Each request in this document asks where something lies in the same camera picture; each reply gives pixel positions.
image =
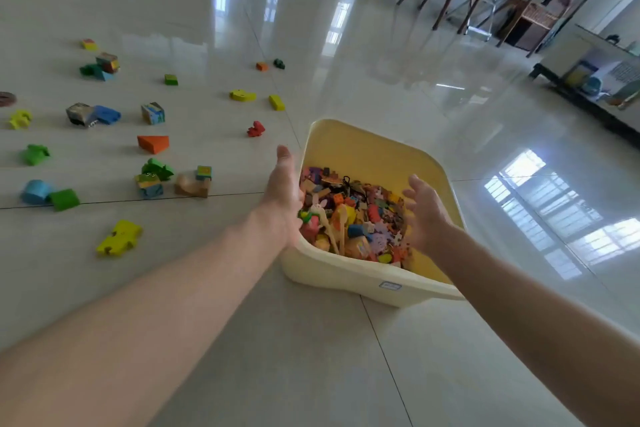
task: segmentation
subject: storage container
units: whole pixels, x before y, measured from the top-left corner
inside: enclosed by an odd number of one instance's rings
[[[330,167],[351,180],[381,185],[401,195],[415,173],[433,186],[451,219],[463,222],[442,166],[427,153],[375,133],[325,119],[311,126],[302,166]],[[323,252],[302,235],[281,256],[287,277],[308,286],[341,289],[373,300],[407,307],[430,298],[464,300],[449,278],[425,255],[413,250],[408,270]]]

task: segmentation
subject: brown round toy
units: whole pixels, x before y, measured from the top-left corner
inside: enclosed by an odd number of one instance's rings
[[[8,91],[0,91],[0,107],[8,107],[15,103],[16,97]]]

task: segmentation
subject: person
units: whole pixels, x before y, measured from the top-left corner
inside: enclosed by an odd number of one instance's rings
[[[211,244],[137,278],[0,354],[0,425],[143,426],[187,378],[240,302],[298,239],[289,150],[260,204]],[[640,423],[640,344],[495,258],[413,175],[412,246],[587,426]]]

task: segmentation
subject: glossy white floor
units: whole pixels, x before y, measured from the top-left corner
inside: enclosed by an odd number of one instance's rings
[[[0,131],[0,348],[215,236],[260,198],[276,144],[300,149],[322,117],[436,157],[470,233],[638,332],[638,151],[528,80],[522,51],[446,23],[432,32],[437,7],[394,9],[386,0],[2,0],[0,90],[17,93],[35,120]],[[114,81],[78,75],[92,59],[78,47],[84,37],[120,57]],[[285,71],[254,70],[276,57]],[[180,86],[161,84],[164,73]],[[259,99],[230,101],[238,87]],[[274,92],[286,112],[270,109]],[[123,120],[74,128],[64,108],[76,101]],[[132,176],[147,156],[135,136],[150,133],[139,118],[148,101],[166,109],[163,160],[180,171],[213,165],[208,200],[140,201]],[[256,119],[267,131],[249,139]],[[24,167],[16,156],[28,143],[54,157]],[[73,187],[85,204],[22,207],[33,178]],[[96,259],[120,219],[145,228],[138,248]],[[579,423],[468,303],[395,310],[292,284],[275,266],[155,421],[211,424]]]

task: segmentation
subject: orange triangular block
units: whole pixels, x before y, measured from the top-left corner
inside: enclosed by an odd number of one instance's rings
[[[147,152],[157,154],[169,148],[169,137],[167,135],[139,135],[138,146]]]

